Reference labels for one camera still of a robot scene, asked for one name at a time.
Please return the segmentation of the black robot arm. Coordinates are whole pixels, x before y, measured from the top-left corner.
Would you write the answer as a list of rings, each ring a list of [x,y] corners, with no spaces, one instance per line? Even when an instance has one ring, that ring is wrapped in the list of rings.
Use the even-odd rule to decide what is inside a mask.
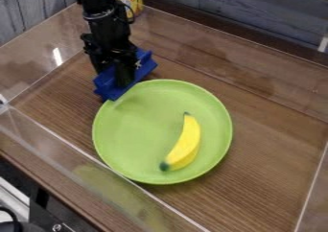
[[[77,0],[84,8],[84,19],[90,33],[82,34],[85,53],[98,73],[114,66],[114,79],[120,87],[134,81],[137,47],[130,42],[132,21],[125,3],[120,0]]]

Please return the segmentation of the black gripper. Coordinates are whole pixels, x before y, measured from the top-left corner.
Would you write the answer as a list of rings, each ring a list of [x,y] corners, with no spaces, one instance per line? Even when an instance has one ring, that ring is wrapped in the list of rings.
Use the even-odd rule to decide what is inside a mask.
[[[81,35],[85,53],[90,56],[98,74],[114,62],[116,80],[120,87],[134,81],[137,47],[130,41],[132,20],[125,10],[84,12],[90,32]]]

